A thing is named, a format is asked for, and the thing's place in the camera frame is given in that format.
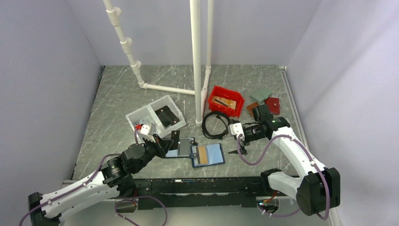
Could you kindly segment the blue card holder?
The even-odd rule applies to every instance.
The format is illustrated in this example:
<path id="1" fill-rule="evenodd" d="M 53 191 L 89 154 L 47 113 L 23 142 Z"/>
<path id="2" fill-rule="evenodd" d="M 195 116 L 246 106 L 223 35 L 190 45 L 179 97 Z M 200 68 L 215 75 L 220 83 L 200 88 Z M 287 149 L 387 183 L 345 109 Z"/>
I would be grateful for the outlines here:
<path id="1" fill-rule="evenodd" d="M 198 164 L 197 153 L 196 153 L 197 146 L 198 145 L 191 147 L 191 153 L 189 157 L 192 161 L 193 168 L 201 168 L 201 167 L 225 164 L 225 157 L 223 153 L 222 144 L 217 143 L 205 146 L 207 149 L 208 164 Z"/>

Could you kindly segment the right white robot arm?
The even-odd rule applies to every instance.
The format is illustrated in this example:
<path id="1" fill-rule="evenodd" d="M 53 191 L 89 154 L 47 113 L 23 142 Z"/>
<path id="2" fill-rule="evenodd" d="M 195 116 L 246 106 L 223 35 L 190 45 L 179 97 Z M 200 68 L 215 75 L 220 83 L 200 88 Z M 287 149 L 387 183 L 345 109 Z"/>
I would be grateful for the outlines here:
<path id="1" fill-rule="evenodd" d="M 237 142 L 236 153 L 250 166 L 261 163 L 268 148 L 274 144 L 294 166 L 298 176 L 293 177 L 280 169 L 261 173 L 259 189 L 264 195 L 282 192 L 297 202 L 299 210 L 307 215 L 317 215 L 327 220 L 331 208 L 340 205 L 340 173 L 328 168 L 314 157 L 298 139 L 291 125 L 284 117 L 274 117 L 267 105 L 252 109 L 254 122 L 233 121 L 227 126 L 228 132 Z M 252 141 L 267 138 L 269 142 L 255 162 L 244 158 L 244 147 Z"/>

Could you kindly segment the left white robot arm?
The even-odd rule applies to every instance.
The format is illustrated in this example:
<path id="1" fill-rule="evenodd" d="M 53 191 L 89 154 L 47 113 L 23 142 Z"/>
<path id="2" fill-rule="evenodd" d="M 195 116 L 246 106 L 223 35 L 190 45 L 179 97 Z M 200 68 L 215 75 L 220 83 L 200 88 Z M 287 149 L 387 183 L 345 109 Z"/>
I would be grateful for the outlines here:
<path id="1" fill-rule="evenodd" d="M 57 226 L 67 214 L 113 197 L 121 198 L 122 202 L 152 199 L 165 208 L 158 198 L 140 193 L 133 175 L 154 157 L 165 158 L 173 143 L 170 138 L 153 134 L 143 144 L 132 144 L 120 154 L 105 155 L 94 172 L 84 179 L 52 193 L 32 193 L 28 197 L 29 211 L 19 225 L 29 217 L 33 226 Z"/>

